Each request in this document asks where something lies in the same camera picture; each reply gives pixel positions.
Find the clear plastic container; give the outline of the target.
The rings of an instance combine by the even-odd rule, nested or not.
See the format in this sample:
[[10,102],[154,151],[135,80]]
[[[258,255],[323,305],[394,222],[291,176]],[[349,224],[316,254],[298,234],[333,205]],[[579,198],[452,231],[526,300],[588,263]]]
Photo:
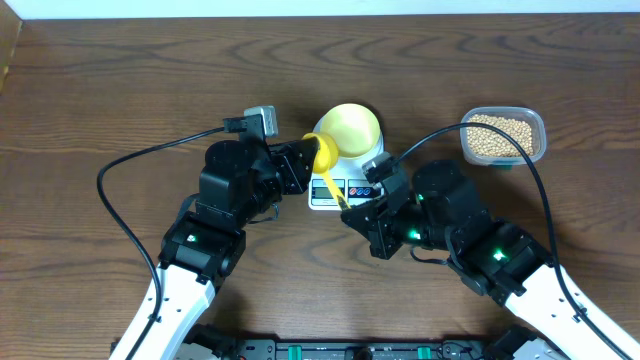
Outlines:
[[[482,123],[473,123],[470,122],[469,119],[476,114],[496,116],[496,117],[505,117],[512,118],[520,121],[525,121],[528,123],[533,129],[533,149],[534,154],[528,155],[523,148],[509,135],[502,132],[501,130]],[[489,106],[489,107],[478,107],[470,110],[461,120],[462,123],[473,123],[473,126],[470,127],[479,127],[492,130],[502,137],[503,134],[511,138],[515,141],[519,147],[526,153],[526,155],[530,158],[531,162],[536,162],[543,157],[547,149],[547,135],[546,129],[544,126],[544,122],[540,115],[538,115],[535,111],[524,108],[524,107],[510,107],[510,106]],[[460,130],[460,140],[464,153],[465,159],[474,165],[482,165],[482,166],[515,166],[515,165],[525,165],[526,161],[521,156],[518,157],[488,157],[488,156],[480,156],[476,155],[469,147],[467,140],[467,129],[469,127],[464,127]]]

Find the pale yellow bowl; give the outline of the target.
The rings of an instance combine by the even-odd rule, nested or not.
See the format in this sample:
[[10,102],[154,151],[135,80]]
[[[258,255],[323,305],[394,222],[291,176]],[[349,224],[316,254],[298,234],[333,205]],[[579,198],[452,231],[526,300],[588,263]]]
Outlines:
[[333,138],[339,154],[346,158],[365,155],[382,137],[376,115],[369,108],[355,103],[330,109],[321,119],[320,131]]

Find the white digital kitchen scale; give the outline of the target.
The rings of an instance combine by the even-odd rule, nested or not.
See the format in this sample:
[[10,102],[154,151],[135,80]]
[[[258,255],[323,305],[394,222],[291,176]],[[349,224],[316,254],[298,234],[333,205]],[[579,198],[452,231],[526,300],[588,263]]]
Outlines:
[[[335,184],[343,193],[350,206],[359,205],[384,193],[366,179],[362,166],[384,151],[384,138],[380,135],[375,145],[365,154],[355,158],[339,157],[336,165],[329,170]],[[308,206],[316,211],[339,211],[340,207],[332,197],[324,178],[313,174],[308,187]]]

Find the yellow measuring scoop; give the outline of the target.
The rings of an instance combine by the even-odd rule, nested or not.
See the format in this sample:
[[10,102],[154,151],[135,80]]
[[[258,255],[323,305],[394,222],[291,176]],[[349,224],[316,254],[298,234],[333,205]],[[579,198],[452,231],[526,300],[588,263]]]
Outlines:
[[307,133],[302,137],[303,140],[315,139],[318,144],[313,162],[312,172],[320,175],[327,185],[328,191],[332,198],[336,201],[339,208],[344,211],[350,208],[343,192],[339,189],[335,181],[330,176],[329,171],[337,164],[339,158],[339,149],[335,140],[327,133]]

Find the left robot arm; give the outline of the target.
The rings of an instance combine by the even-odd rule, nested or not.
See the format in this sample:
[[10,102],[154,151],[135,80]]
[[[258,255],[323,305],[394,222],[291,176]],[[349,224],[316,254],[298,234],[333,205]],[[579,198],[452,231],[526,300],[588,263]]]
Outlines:
[[285,195],[305,192],[317,139],[269,145],[243,135],[205,153],[198,195],[165,233],[153,281],[114,359],[171,359],[246,248],[245,226]]

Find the soybeans pile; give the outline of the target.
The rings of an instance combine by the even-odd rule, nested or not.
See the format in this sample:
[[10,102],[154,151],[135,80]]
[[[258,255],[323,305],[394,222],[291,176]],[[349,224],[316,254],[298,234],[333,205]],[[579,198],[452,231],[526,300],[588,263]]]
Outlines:
[[[528,155],[534,154],[533,129],[525,121],[512,118],[476,114],[470,119],[473,123],[493,126],[513,138]],[[467,140],[470,149],[480,156],[518,157],[518,150],[498,133],[479,127],[467,129]]]

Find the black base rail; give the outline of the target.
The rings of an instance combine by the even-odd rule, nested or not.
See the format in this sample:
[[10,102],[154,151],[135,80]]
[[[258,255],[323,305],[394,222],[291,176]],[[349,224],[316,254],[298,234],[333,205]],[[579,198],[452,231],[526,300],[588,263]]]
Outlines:
[[234,338],[211,326],[197,325],[183,343],[166,357],[176,360],[562,360],[565,355],[532,331],[517,325],[492,342],[469,339],[419,342],[285,341]]

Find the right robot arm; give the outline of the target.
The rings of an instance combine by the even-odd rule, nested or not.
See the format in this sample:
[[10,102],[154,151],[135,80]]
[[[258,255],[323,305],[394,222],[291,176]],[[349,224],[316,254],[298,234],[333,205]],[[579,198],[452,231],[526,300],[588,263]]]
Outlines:
[[400,187],[353,206],[342,221],[389,259],[403,245],[448,252],[447,266],[480,296],[529,323],[570,359],[636,359],[639,344],[601,311],[533,236],[493,218],[453,161],[434,161]]

